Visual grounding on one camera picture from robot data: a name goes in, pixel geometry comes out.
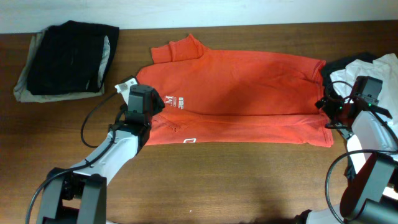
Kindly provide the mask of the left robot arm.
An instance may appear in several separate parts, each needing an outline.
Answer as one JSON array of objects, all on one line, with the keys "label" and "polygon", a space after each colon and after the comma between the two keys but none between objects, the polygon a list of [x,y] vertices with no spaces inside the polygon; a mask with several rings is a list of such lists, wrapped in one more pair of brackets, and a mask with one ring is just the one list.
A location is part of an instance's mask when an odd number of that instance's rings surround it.
[{"label": "left robot arm", "polygon": [[155,88],[133,85],[105,140],[81,162],[54,168],[35,192],[41,196],[37,223],[107,224],[107,186],[145,146],[152,117],[165,105]]}]

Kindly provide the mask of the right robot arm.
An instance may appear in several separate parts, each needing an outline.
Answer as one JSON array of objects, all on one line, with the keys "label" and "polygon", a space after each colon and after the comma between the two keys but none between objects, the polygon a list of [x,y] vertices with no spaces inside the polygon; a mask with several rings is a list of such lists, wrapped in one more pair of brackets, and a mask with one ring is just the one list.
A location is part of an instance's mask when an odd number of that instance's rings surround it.
[{"label": "right robot arm", "polygon": [[356,136],[361,145],[360,150],[348,151],[330,165],[325,179],[327,202],[331,173],[337,163],[357,153],[369,157],[344,191],[338,212],[329,204],[325,210],[304,211],[293,219],[294,223],[397,224],[397,202],[384,195],[388,187],[397,190],[397,136],[383,120],[391,119],[390,112],[377,105],[381,90],[382,80],[358,76],[348,96],[334,99],[325,93],[316,102],[331,120],[327,129]]}]

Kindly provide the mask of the red printed t-shirt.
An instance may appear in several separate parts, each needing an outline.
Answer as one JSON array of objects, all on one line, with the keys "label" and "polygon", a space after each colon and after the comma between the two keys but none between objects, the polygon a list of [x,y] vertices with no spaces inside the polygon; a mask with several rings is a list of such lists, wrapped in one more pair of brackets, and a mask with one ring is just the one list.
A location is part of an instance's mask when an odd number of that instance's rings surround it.
[{"label": "red printed t-shirt", "polygon": [[137,74],[165,103],[150,145],[273,142],[330,147],[320,59],[272,52],[214,50],[194,36],[151,50]]}]

